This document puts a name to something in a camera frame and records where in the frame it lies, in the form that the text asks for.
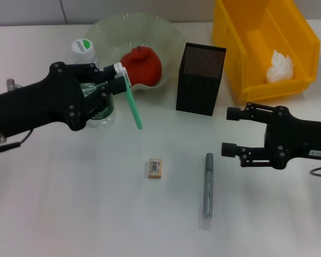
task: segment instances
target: yellow plastic bin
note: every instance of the yellow plastic bin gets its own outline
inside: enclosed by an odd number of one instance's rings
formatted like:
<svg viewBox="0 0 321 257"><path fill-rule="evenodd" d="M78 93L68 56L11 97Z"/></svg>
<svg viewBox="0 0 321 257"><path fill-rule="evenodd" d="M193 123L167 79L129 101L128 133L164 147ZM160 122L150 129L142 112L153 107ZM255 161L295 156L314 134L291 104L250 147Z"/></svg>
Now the yellow plastic bin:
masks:
<svg viewBox="0 0 321 257"><path fill-rule="evenodd" d="M320 41L292 0L216 0L212 38L227 48L224 69L238 102L297 94L316 78ZM292 80L266 83L274 50L293 60Z"/></svg>

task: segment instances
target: plastic bottle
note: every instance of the plastic bottle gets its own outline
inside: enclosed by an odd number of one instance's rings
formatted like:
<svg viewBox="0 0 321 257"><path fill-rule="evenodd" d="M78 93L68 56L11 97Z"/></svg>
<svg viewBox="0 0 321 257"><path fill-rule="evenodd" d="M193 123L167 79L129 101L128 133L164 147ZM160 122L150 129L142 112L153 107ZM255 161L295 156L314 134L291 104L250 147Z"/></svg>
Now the plastic bottle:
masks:
<svg viewBox="0 0 321 257"><path fill-rule="evenodd" d="M87 64L94 63L99 70L102 70L102 66L99 63L96 55L93 43L89 39L77 39L71 45L71 50L73 53L73 58L76 64ZM94 83L85 83L81 84L81 89L86 97L91 92L96 89ZM114 102L113 96L109 95L109 99L111 104L97 113L94 117L92 117L87 124L92 127L100 127L100 126L109 126L115 119L115 110L114 110Z"/></svg>

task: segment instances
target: cable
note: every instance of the cable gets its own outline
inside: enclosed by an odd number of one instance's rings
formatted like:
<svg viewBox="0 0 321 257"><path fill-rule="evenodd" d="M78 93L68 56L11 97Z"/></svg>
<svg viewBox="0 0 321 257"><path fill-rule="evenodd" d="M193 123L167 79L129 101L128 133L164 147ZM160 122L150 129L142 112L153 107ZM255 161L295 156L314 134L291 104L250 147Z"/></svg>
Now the cable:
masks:
<svg viewBox="0 0 321 257"><path fill-rule="evenodd" d="M32 132L33 132L33 129L31 129L20 142L9 143L7 145L0 146L0 153L20 147L21 144L24 143L26 139L28 139L28 137L32 134Z"/></svg>

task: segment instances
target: crumpled paper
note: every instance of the crumpled paper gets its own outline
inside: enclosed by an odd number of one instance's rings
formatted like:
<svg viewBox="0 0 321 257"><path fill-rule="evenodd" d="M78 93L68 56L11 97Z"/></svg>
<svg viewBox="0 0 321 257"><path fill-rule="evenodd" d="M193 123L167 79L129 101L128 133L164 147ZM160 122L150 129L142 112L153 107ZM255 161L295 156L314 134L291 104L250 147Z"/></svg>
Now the crumpled paper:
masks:
<svg viewBox="0 0 321 257"><path fill-rule="evenodd" d="M273 52L272 66L266 72L266 80L268 83L280 82L283 80L289 80L294 77L294 64L293 60L287 55L277 52Z"/></svg>

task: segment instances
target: white wall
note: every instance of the white wall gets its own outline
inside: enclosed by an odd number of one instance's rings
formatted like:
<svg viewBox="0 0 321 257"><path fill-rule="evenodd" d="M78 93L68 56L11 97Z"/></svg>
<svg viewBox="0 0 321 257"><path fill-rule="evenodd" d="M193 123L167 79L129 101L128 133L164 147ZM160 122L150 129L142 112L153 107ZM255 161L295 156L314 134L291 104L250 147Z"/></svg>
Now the white wall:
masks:
<svg viewBox="0 0 321 257"><path fill-rule="evenodd" d="M306 19L321 19L321 0L294 1ZM65 24L66 20L92 24L125 12L150 12L170 21L211 21L214 5L215 0L0 0L0 26Z"/></svg>

